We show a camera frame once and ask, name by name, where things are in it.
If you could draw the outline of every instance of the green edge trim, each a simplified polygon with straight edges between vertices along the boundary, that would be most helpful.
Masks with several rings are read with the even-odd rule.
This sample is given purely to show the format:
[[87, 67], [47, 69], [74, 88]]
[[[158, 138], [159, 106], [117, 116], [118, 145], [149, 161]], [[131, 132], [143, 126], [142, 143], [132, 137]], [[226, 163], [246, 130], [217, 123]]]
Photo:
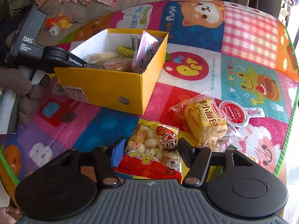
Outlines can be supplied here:
[[[285, 31], [286, 33], [288, 34], [288, 37], [289, 37], [289, 41], [291, 42], [290, 40], [290, 35], [288, 33], [288, 30], [286, 29], [286, 27], [284, 26], [285, 28]], [[293, 52], [294, 52], [294, 57], [295, 57], [295, 60], [296, 60], [296, 64], [297, 64], [297, 71], [298, 71], [298, 61], [297, 61], [297, 58], [296, 58], [296, 54], [295, 54], [295, 49], [294, 49], [294, 45], [293, 43], [291, 42], [291, 46], [292, 46], [292, 49], [293, 49]], [[275, 176], [278, 176], [279, 173], [280, 173], [280, 170], [281, 170], [281, 166], [282, 166], [282, 163], [283, 163], [283, 160], [284, 160], [284, 157], [285, 157], [285, 154], [286, 154], [286, 148], [288, 146], [288, 143], [289, 143], [289, 138], [290, 138], [290, 134], [291, 134], [291, 129], [292, 129], [292, 125], [293, 125], [293, 120], [294, 120], [294, 115], [295, 115], [295, 111], [296, 111], [296, 108], [297, 108], [297, 105], [298, 105], [298, 99], [299, 99], [299, 87], [297, 87], [297, 92], [296, 92], [296, 98], [295, 98], [295, 102], [294, 102], [294, 106], [293, 106], [293, 109], [292, 109], [292, 114], [291, 114], [291, 118], [290, 118], [290, 123], [289, 123], [289, 126], [288, 126], [288, 130], [286, 132], [286, 139], [284, 141], [284, 144], [283, 144], [283, 148], [282, 148], [282, 151], [281, 151], [281, 154], [279, 156], [279, 160], [277, 162], [277, 166], [275, 168], [275, 171], [274, 171], [274, 175]]]
[[0, 161], [2, 162], [4, 169], [6, 170], [8, 176], [10, 177], [10, 179], [12, 180], [12, 182], [14, 183], [15, 186], [18, 186], [18, 184], [20, 183], [20, 181], [16, 178], [15, 174], [13, 173], [13, 171], [10, 169], [8, 163], [6, 162], [2, 152], [0, 152]]

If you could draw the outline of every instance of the white label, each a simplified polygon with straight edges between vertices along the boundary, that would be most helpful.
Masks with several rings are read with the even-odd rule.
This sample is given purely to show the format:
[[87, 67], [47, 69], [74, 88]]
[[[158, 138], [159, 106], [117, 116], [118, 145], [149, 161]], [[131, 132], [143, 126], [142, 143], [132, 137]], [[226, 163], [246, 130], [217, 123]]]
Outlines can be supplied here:
[[70, 58], [70, 61], [73, 62], [73, 63], [75, 63], [75, 64], [77, 64], [77, 65], [79, 65], [79, 66], [82, 66], [81, 63], [79, 63], [78, 61], [76, 61], [76, 60], [74, 60], [74, 59], [72, 59], [72, 58]]
[[31, 48], [29, 48], [26, 44], [21, 43], [20, 50], [28, 51], [28, 50], [31, 50]]
[[82, 88], [70, 87], [70, 86], [63, 86], [63, 88], [69, 98], [83, 102], [83, 103], [88, 103], [88, 99], [87, 99]]
[[33, 43], [33, 39], [26, 37], [26, 36], [24, 36], [23, 41], [29, 42], [30, 44]]

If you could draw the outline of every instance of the sticker tag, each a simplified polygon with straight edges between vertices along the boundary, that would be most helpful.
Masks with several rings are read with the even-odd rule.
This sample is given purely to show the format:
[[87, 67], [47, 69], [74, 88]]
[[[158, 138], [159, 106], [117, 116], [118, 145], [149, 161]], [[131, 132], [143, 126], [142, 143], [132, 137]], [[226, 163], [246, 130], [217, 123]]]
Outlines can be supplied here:
[[83, 102], [83, 103], [89, 103], [82, 88], [63, 86], [63, 89], [65, 90], [65, 92], [69, 98]]
[[262, 108], [245, 108], [236, 102], [222, 101], [219, 108], [224, 111], [233, 126], [244, 128], [248, 125], [250, 118], [264, 118], [265, 113]]

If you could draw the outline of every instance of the blanket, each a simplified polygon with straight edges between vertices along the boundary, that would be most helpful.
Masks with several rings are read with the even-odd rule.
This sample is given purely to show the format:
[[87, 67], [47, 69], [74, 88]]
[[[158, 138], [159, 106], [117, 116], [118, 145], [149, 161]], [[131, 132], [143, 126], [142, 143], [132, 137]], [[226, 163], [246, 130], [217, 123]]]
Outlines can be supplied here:
[[[279, 174], [298, 103], [299, 74], [288, 32], [276, 18], [217, 0], [167, 0], [93, 20], [58, 46], [71, 51], [106, 28], [169, 32], [166, 61], [142, 118], [179, 128], [178, 136], [195, 145], [193, 135], [169, 111], [173, 105], [209, 92], [217, 105], [232, 100], [243, 107], [261, 107], [265, 118], [251, 118], [239, 128], [244, 139], [235, 147]], [[1, 178], [16, 185], [66, 149], [84, 152], [112, 144], [120, 136], [128, 139], [138, 120], [131, 114], [74, 103], [54, 77], [34, 123], [0, 138]], [[183, 166], [182, 175], [187, 171]]]

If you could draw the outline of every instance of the yellow cardboard box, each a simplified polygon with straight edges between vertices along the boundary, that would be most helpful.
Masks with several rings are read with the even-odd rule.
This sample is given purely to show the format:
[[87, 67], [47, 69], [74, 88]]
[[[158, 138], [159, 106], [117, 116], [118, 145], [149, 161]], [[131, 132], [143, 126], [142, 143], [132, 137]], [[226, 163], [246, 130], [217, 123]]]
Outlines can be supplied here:
[[[106, 29], [71, 51], [84, 58], [92, 53], [113, 51], [118, 46], [132, 49], [142, 29]], [[163, 67], [168, 33], [147, 30], [161, 45], [142, 74], [90, 68], [54, 68], [69, 98], [106, 108], [143, 115]]]

